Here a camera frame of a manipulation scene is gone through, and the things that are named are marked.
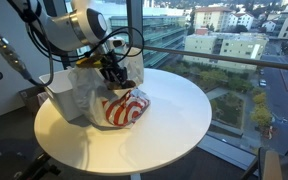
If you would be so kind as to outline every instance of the cable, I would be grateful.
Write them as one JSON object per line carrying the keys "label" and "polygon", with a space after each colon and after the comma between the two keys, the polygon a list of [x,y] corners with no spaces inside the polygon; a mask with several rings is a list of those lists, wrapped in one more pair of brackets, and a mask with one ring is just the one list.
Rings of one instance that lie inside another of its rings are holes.
{"label": "cable", "polygon": [[[27,27],[27,34],[28,36],[30,37],[31,41],[33,42],[33,44],[35,45],[35,47],[37,48],[37,50],[43,54],[44,56],[48,57],[48,55],[43,52],[44,51],[47,51],[47,49],[45,49],[40,43],[39,41],[36,39],[35,37],[35,32],[34,30],[31,29],[30,26]],[[59,55],[59,54],[56,54],[56,53],[52,53],[53,55],[56,55],[56,56],[60,56],[60,57],[64,57],[62,55]],[[79,55],[79,56],[65,56],[65,57],[68,57],[68,58],[80,58],[80,57],[84,57],[85,55]],[[53,61],[56,61],[56,62],[63,62],[62,60],[59,60],[59,59],[54,59],[52,58]],[[78,61],[79,59],[76,59],[76,60],[70,60],[69,62],[76,62]]]}
{"label": "cable", "polygon": [[26,0],[26,2],[27,2],[27,6],[29,8],[28,10],[31,11],[30,14],[32,14],[32,15],[34,15],[36,17],[37,23],[38,23],[38,25],[41,28],[42,35],[45,38],[46,46],[47,46],[47,50],[48,50],[48,55],[49,55],[49,57],[48,57],[49,58],[49,65],[50,65],[50,78],[49,78],[49,80],[46,83],[38,83],[34,79],[29,79],[28,81],[31,82],[35,86],[46,87],[46,86],[50,85],[53,82],[53,79],[54,79],[54,66],[53,66],[53,60],[52,60],[51,46],[50,46],[50,43],[49,43],[48,38],[47,38],[47,34],[45,32],[45,29],[44,29],[40,19],[31,10],[30,0]]}
{"label": "cable", "polygon": [[[138,29],[136,29],[136,28],[133,28],[133,27],[122,27],[122,28],[119,28],[119,29],[125,29],[125,28],[131,28],[131,29],[133,29],[133,30],[135,30],[136,32],[138,32],[139,33],[139,35],[141,36],[141,38],[142,38],[142,47],[141,47],[141,50],[137,53],[137,54],[135,54],[135,55],[127,55],[126,57],[135,57],[135,56],[138,56],[139,54],[141,54],[142,52],[143,52],[143,50],[144,50],[144,44],[145,44],[145,40],[144,40],[144,37],[143,37],[143,35],[142,35],[142,33],[138,30]],[[133,46],[133,42],[130,42],[130,47],[129,47],[129,49],[131,49],[132,48],[132,46]]]}

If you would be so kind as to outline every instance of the white plastic bag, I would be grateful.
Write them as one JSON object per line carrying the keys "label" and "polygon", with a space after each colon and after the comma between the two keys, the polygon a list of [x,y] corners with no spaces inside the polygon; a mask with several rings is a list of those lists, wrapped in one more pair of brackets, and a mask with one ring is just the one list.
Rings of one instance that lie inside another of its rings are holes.
{"label": "white plastic bag", "polygon": [[[139,49],[132,48],[130,54]],[[142,54],[125,58],[119,63],[127,68],[128,80],[136,87],[143,83]],[[147,95],[139,89],[108,90],[99,69],[75,67],[68,75],[73,86],[76,105],[92,123],[101,127],[129,128],[150,104]]]}

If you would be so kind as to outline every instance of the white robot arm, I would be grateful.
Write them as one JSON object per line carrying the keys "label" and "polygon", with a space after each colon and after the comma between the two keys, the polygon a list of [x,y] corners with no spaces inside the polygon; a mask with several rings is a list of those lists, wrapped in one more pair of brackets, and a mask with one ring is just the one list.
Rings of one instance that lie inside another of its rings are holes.
{"label": "white robot arm", "polygon": [[95,53],[106,54],[110,56],[112,62],[115,63],[113,65],[114,68],[106,68],[104,70],[110,71],[117,77],[120,77],[121,82],[125,81],[126,69],[119,68],[117,62],[125,58],[129,51],[120,60],[116,60],[114,53],[112,53],[112,49],[124,45],[125,43],[121,39],[114,38],[109,41],[107,45],[104,44],[104,42],[112,36],[111,34],[106,34],[107,25],[103,15],[89,8],[89,5],[91,4],[90,0],[72,0],[73,12],[58,17],[50,17],[47,15],[38,0],[7,1],[17,11],[22,20],[26,22],[28,30],[32,31],[38,37],[39,41],[49,53],[50,80],[45,84],[39,84],[32,79],[24,63],[15,53],[12,46],[10,46],[7,40],[0,35],[1,55],[13,69],[23,76],[24,79],[29,80],[34,85],[38,86],[49,85],[53,80],[51,54],[62,56],[77,48],[90,45],[95,47]]}
{"label": "white robot arm", "polygon": [[52,50],[73,51],[85,45],[96,44],[106,35],[107,26],[103,15],[89,8],[89,1],[72,1],[73,12],[58,17],[48,16],[37,0],[7,1],[23,21],[33,25],[40,40],[43,39],[43,32],[38,21],[41,22]]}

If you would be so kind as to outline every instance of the tree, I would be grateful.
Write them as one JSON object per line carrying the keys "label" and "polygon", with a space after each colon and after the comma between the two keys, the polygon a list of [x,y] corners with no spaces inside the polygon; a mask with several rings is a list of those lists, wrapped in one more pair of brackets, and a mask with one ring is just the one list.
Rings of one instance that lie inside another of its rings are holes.
{"label": "tree", "polygon": [[172,72],[172,73],[175,71],[175,69],[171,67],[170,65],[164,66],[162,70],[167,71],[167,72]]}
{"label": "tree", "polygon": [[235,27],[235,33],[241,33],[241,32],[248,32],[248,30],[244,25],[237,25]]}
{"label": "tree", "polygon": [[190,24],[191,26],[188,28],[188,31],[187,31],[187,35],[191,35],[191,34],[194,34],[194,31],[195,31],[195,27],[194,27],[194,19],[195,19],[195,6],[192,8],[192,12],[190,14],[191,18],[190,18]]}
{"label": "tree", "polygon": [[202,71],[200,75],[203,81],[209,84],[215,84],[219,81],[227,82],[228,80],[227,75],[221,70]]}
{"label": "tree", "polygon": [[210,29],[209,29],[210,31],[214,31],[214,26],[213,26],[213,23],[211,24],[211,26],[210,26]]}
{"label": "tree", "polygon": [[240,77],[234,76],[229,79],[228,87],[232,90],[247,91],[252,88],[252,84]]}
{"label": "tree", "polygon": [[195,66],[190,67],[189,70],[190,70],[190,73],[194,75],[198,75],[201,71],[198,67],[195,67]]}
{"label": "tree", "polygon": [[260,88],[260,87],[256,87],[256,88],[254,88],[254,89],[252,90],[253,96],[259,95],[259,94],[261,94],[261,93],[263,93],[263,92],[264,92],[263,89]]}
{"label": "tree", "polygon": [[272,115],[265,106],[255,106],[251,119],[264,127],[271,124]]}
{"label": "tree", "polygon": [[261,94],[258,94],[253,97],[253,101],[255,104],[259,106],[265,106],[266,103],[266,93],[262,92]]}
{"label": "tree", "polygon": [[259,31],[260,33],[266,33],[266,27],[260,27],[260,28],[258,29],[258,31]]}
{"label": "tree", "polygon": [[183,75],[185,73],[187,73],[189,70],[187,69],[187,67],[185,67],[185,65],[183,63],[179,63],[178,66],[176,66],[175,68],[175,73],[179,74],[179,75]]}

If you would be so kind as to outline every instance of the dark floor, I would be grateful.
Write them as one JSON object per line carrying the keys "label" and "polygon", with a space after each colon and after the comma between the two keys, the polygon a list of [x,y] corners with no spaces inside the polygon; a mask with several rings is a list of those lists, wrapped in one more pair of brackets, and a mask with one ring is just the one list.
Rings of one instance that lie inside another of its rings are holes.
{"label": "dark floor", "polygon": [[[34,116],[26,108],[0,116],[0,151],[21,152],[29,160],[34,160],[42,149],[38,145],[33,131]],[[103,177],[86,174],[67,167],[53,159],[50,164],[56,165],[62,172],[63,179],[93,179],[93,180],[129,180],[128,176]],[[188,155],[164,168],[142,173],[143,180],[237,180],[244,170],[216,156],[195,148]]]}

